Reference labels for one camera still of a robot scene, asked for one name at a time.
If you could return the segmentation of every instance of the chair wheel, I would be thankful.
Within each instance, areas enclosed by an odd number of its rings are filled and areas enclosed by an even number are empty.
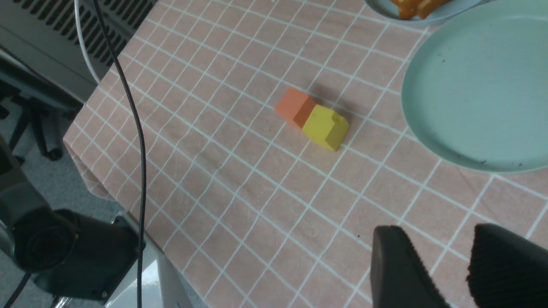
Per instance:
[[[19,163],[20,167],[23,166],[23,164],[25,163],[25,159],[22,157],[15,156],[15,159],[17,159],[17,162]]]
[[[58,161],[61,157],[63,157],[63,151],[61,151],[61,149],[53,149],[48,152],[47,157],[52,162]]]

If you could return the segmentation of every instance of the black cable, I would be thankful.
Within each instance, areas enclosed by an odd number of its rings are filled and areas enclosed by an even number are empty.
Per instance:
[[[116,70],[120,75],[120,80],[124,86],[125,94],[128,97],[129,107],[131,107],[133,117],[135,118],[135,124],[137,125],[137,133],[139,135],[139,144],[141,146],[141,213],[139,215],[139,252],[137,256],[137,308],[142,308],[142,250],[144,246],[144,233],[145,233],[145,207],[146,207],[146,150],[145,150],[145,137],[142,133],[141,121],[139,120],[139,114],[137,113],[137,108],[135,107],[135,102],[133,101],[132,93],[129,91],[129,85],[125,79],[122,66],[116,58],[116,52],[112,47],[112,43],[109,40],[109,33],[107,31],[105,20],[99,7],[97,0],[92,0],[93,6],[95,7],[95,13],[97,14],[97,19],[99,21],[99,26],[103,36],[105,37],[106,45],[112,56],[112,60],[116,65]]]
[[[25,285],[27,284],[27,282],[30,278],[31,278],[31,274],[30,273],[25,273],[25,275],[21,279],[21,282],[17,286],[17,289],[15,289],[15,291],[13,291],[12,295],[9,297],[8,301],[4,305],[4,308],[10,308],[11,306],[13,306],[13,304],[15,303],[15,301],[17,300],[17,298],[19,297],[19,295],[21,294],[21,292],[25,288]]]

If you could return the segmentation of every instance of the orange food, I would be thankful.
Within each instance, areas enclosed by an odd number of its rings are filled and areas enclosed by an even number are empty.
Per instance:
[[[437,8],[451,0],[423,0],[416,7],[416,14],[425,19],[428,15],[432,14]]]
[[[409,20],[418,15],[425,19],[437,8],[452,0],[390,0],[398,6],[399,17],[402,20]]]
[[[399,17],[402,20],[409,20],[413,18],[416,15],[416,9],[415,8],[398,8]]]

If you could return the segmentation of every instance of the pink checkered tablecloth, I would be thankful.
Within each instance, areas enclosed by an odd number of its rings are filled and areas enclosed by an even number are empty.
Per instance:
[[[401,225],[446,299],[472,307],[473,227],[548,246],[548,171],[442,162],[410,133],[399,89],[432,29],[363,0],[160,0],[119,59],[147,145],[147,231],[212,308],[371,307],[373,228]],[[339,151],[273,107],[289,86],[341,113]],[[64,142],[87,187],[134,215],[140,157],[114,69]]]

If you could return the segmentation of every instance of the plate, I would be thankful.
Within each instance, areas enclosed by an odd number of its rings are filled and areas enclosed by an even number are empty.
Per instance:
[[[500,0],[436,31],[413,57],[402,109],[417,139],[456,165],[548,166],[548,1]]]
[[[398,7],[390,2],[390,0],[365,0],[366,4],[371,7],[372,10],[384,18],[391,20],[395,24],[402,24],[412,27],[425,27],[441,24],[457,14],[460,14],[485,1],[486,0],[453,0],[439,7],[424,20],[418,16],[413,17],[411,20],[401,20],[398,14]]]

